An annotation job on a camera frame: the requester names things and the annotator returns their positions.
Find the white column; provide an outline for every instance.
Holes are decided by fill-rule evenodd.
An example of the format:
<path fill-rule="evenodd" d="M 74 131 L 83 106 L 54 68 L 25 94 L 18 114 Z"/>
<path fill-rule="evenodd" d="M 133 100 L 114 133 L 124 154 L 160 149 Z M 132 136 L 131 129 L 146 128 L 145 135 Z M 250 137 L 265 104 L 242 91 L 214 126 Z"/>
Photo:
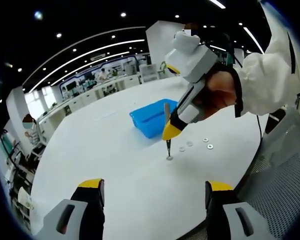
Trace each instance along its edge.
<path fill-rule="evenodd" d="M 38 90 L 38 95 L 39 95 L 39 99 L 41 101 L 41 104 L 42 104 L 42 107 L 43 107 L 43 110 L 45 112 L 47 112 L 49 110 L 48 108 L 48 105 L 46 103 L 46 100 L 45 100 L 45 96 L 44 96 L 44 93 L 42 92 L 42 89 Z"/>
<path fill-rule="evenodd" d="M 184 24 L 176 22 L 157 21 L 145 31 L 151 62 L 156 64 L 158 71 L 160 70 L 161 63 L 165 60 L 166 54 L 173 49 L 172 41 L 175 34 L 178 31 L 182 31 L 184 26 Z M 173 76 L 167 69 L 165 72 L 166 77 Z"/>
<path fill-rule="evenodd" d="M 25 136 L 26 129 L 22 124 L 24 117 L 29 114 L 22 86 L 12 89 L 5 102 L 11 123 L 20 140 L 20 145 L 24 150 L 24 154 L 30 154 L 33 146 L 29 142 L 29 139 Z"/>
<path fill-rule="evenodd" d="M 64 100 L 64 98 L 62 97 L 62 94 L 61 94 L 61 90 L 59 88 L 59 85 L 57 86 L 52 86 L 52 93 L 55 97 L 55 100 L 56 100 L 56 103 L 57 104 L 60 104 L 62 103 L 62 101 Z"/>
<path fill-rule="evenodd" d="M 245 59 L 244 51 L 240 48 L 235 48 L 234 49 L 234 55 L 238 59 L 238 61 L 243 65 L 244 64 L 244 59 Z"/>

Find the mesh panel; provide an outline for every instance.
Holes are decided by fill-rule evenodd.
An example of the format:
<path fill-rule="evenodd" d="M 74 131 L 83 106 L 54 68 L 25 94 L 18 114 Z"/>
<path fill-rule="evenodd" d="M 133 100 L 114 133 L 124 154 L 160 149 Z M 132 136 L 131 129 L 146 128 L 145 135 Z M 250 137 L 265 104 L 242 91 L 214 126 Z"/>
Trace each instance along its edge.
<path fill-rule="evenodd" d="M 281 238 L 300 213 L 300 118 L 294 110 L 271 132 L 238 196 Z"/>
<path fill-rule="evenodd" d="M 258 178 L 258 182 L 251 185 L 253 191 L 245 198 L 267 219 L 271 234 L 280 238 L 300 212 L 299 155 L 294 154 L 288 161 L 262 177 L 268 182 L 264 184 L 265 181 Z"/>

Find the ceiling light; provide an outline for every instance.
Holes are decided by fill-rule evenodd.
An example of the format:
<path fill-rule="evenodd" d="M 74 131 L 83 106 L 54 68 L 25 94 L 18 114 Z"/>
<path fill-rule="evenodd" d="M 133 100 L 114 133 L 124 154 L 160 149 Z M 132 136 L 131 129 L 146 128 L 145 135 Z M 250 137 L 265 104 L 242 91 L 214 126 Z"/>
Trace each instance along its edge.
<path fill-rule="evenodd" d="M 215 5 L 217 5 L 221 9 L 225 9 L 226 8 L 222 3 L 218 2 L 217 0 L 209 0 L 209 1 L 212 2 L 212 3 L 214 3 Z"/>
<path fill-rule="evenodd" d="M 120 56 L 120 55 L 124 55 L 124 54 L 128 54 L 128 53 L 129 53 L 129 51 L 121 52 L 121 53 L 118 53 L 118 54 L 114 54 L 114 55 L 110 55 L 110 56 L 106 56 L 106 57 L 100 58 L 100 59 L 95 60 L 95 61 L 93 61 L 93 62 L 91 62 L 91 63 L 88 63 L 88 64 L 86 64 L 86 65 L 83 65 L 83 66 L 77 68 L 76 70 L 73 70 L 73 71 L 69 72 L 68 74 L 64 75 L 63 77 L 61 77 L 60 79 L 58 79 L 57 81 L 55 81 L 54 83 L 52 83 L 51 86 L 55 85 L 56 83 L 58 83 L 59 81 L 61 81 L 61 79 L 66 78 L 67 76 L 73 74 L 74 72 L 76 72 L 76 71 L 78 71 L 78 70 L 80 70 L 80 69 L 83 69 L 83 68 L 89 66 L 89 64 L 95 64 L 95 63 L 100 62 L 100 61 L 103 61 L 103 60 L 105 60 L 105 59 L 113 58 L 113 57 Z"/>
<path fill-rule="evenodd" d="M 255 36 L 252 35 L 252 33 L 249 31 L 249 29 L 246 28 L 246 27 L 244 27 L 243 29 L 249 34 L 249 36 L 252 38 L 252 40 L 254 41 L 254 43 L 257 45 L 257 47 L 259 48 L 259 50 L 261 51 L 261 53 L 265 54 L 265 52 L 261 48 L 260 44 L 258 43 L 257 39 L 255 38 Z"/>
<path fill-rule="evenodd" d="M 42 19 L 44 18 L 44 16 L 42 15 L 42 13 L 41 13 L 40 11 L 36 11 L 36 12 L 34 13 L 34 17 L 35 17 L 35 19 L 37 19 L 37 20 L 42 20 Z"/>
<path fill-rule="evenodd" d="M 77 56 L 73 59 L 71 59 L 70 61 L 67 61 L 66 63 L 62 64 L 61 66 L 57 67 L 55 70 L 53 70 L 52 72 L 50 72 L 47 76 L 45 76 L 44 78 L 42 78 L 36 85 L 34 85 L 34 87 L 29 91 L 29 93 L 32 93 L 33 90 L 36 89 L 36 87 L 38 87 L 44 80 L 46 80 L 48 77 L 50 77 L 52 74 L 54 74 L 56 71 L 60 70 L 61 68 L 63 68 L 64 66 L 68 65 L 69 63 L 72 63 L 73 61 L 79 59 L 79 58 L 82 58 L 86 55 L 89 55 L 91 53 L 94 53 L 96 51 L 99 51 L 99 50 L 102 50 L 102 49 L 107 49 L 107 48 L 110 48 L 110 47 L 114 47 L 114 46 L 118 46 L 118 45 L 122 45 L 122 44 L 131 44 L 131 43 L 138 43 L 138 42 L 144 42 L 145 40 L 144 39 L 138 39 L 138 40 L 131 40 L 131 41 L 122 41 L 122 42 L 118 42 L 118 43 L 113 43 L 113 44 L 110 44 L 110 45 L 107 45 L 107 46 L 102 46 L 102 47 L 99 47 L 97 49 L 94 49 L 94 50 L 91 50 L 91 51 L 88 51 L 80 56 Z"/>
<path fill-rule="evenodd" d="M 8 63 L 8 62 L 5 62 L 4 65 L 6 65 L 6 66 L 9 67 L 9 68 L 12 68 L 12 67 L 13 67 L 12 64 L 10 64 L 10 63 Z"/>
<path fill-rule="evenodd" d="M 221 48 L 221 47 L 212 46 L 212 45 L 210 45 L 210 47 L 212 47 L 212 48 L 214 48 L 214 49 L 219 49 L 219 50 L 222 50 L 222 51 L 225 51 L 225 52 L 226 52 L 226 50 L 225 50 L 225 49 L 223 49 L 223 48 Z"/>

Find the yellow tip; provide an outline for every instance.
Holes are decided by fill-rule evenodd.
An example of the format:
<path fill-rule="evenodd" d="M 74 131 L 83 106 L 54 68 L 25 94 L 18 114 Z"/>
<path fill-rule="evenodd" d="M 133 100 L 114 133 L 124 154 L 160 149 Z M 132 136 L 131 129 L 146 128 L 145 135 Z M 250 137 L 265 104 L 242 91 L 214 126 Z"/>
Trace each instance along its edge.
<path fill-rule="evenodd" d="M 170 121 L 167 122 L 167 124 L 164 127 L 163 133 L 162 133 L 162 140 L 167 141 L 170 140 L 176 136 L 178 136 L 181 133 L 181 130 L 173 126 Z"/>
<path fill-rule="evenodd" d="M 208 181 L 211 184 L 212 191 L 227 191 L 232 190 L 229 184 L 220 181 Z"/>

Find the sleeve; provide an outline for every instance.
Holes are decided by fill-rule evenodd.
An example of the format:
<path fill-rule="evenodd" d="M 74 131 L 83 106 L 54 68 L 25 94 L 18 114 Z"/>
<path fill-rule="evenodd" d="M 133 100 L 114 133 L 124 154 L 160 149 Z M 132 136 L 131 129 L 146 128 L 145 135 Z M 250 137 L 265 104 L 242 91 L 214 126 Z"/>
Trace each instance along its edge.
<path fill-rule="evenodd" d="M 265 54 L 252 53 L 235 67 L 242 89 L 243 110 L 256 115 L 273 113 L 300 93 L 294 50 L 287 30 L 264 10 L 272 37 Z"/>

